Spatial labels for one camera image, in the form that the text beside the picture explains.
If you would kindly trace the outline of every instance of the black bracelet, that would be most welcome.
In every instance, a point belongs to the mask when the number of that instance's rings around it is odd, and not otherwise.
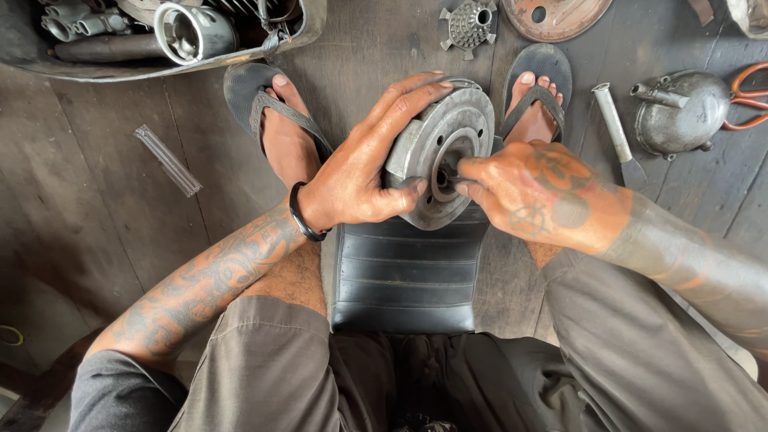
[[[299,205],[296,202],[296,196],[299,194],[299,189],[305,184],[306,183],[303,181],[298,181],[293,186],[293,188],[291,188],[290,198],[288,198],[288,210],[290,210],[290,215],[293,217],[293,220],[296,221],[297,225],[299,225],[301,234],[304,234],[304,236],[309,238],[311,241],[323,241],[326,239],[326,235],[329,231],[331,231],[332,228],[322,230],[319,234],[317,234],[312,228],[309,227],[309,225],[306,224],[304,218],[301,217],[301,213],[299,213]]]

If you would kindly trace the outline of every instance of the wrist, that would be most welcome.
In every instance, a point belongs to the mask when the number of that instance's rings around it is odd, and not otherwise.
[[[296,204],[304,223],[316,233],[329,230],[336,224],[331,220],[329,212],[325,208],[327,202],[327,197],[323,197],[315,191],[311,183],[302,186],[296,194]]]

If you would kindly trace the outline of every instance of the black flip-flop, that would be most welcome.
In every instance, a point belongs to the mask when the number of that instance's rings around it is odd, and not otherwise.
[[[562,139],[565,130],[565,109],[571,101],[571,91],[573,89],[573,78],[571,76],[571,64],[565,57],[563,51],[552,44],[533,44],[522,50],[512,62],[512,66],[507,74],[507,81],[504,85],[504,105],[502,106],[502,118],[509,108],[512,100],[512,85],[518,80],[518,77],[525,71],[531,71],[536,75],[534,86],[531,87],[518,102],[518,104],[509,113],[509,116],[502,122],[499,135],[502,142],[507,138],[512,128],[520,121],[525,110],[535,101],[541,101],[542,104],[552,113],[554,122],[558,125],[558,131],[555,132],[553,141]],[[549,77],[551,82],[558,86],[558,91],[563,94],[562,105],[558,104],[557,99],[552,93],[538,84],[541,76]]]
[[[259,142],[265,157],[264,142],[261,140],[261,111],[270,107],[313,135],[317,155],[324,163],[333,153],[333,148],[315,121],[264,91],[272,87],[272,78],[278,74],[285,75],[278,68],[264,63],[243,63],[227,68],[224,73],[224,98],[230,111],[240,126]]]

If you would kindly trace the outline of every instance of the scissors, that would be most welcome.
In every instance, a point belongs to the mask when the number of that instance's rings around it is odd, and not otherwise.
[[[768,68],[768,61],[763,61],[762,63],[752,65],[741,72],[739,76],[733,80],[733,84],[730,86],[730,90],[733,92],[733,97],[730,99],[730,103],[749,105],[754,108],[762,108],[768,110],[768,102],[755,100],[755,98],[768,96],[768,90],[741,91],[740,89],[741,83],[746,79],[746,77],[755,71],[759,71],[760,69],[765,68]],[[743,131],[744,129],[757,126],[765,120],[768,120],[768,114],[763,114],[748,123],[744,123],[743,125],[732,125],[728,120],[726,120],[723,122],[723,128],[728,129],[729,131]]]

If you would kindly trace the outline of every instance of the rusty metal cover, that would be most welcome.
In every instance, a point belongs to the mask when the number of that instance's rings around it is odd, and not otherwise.
[[[562,42],[590,28],[611,0],[502,0],[509,21],[536,42]]]

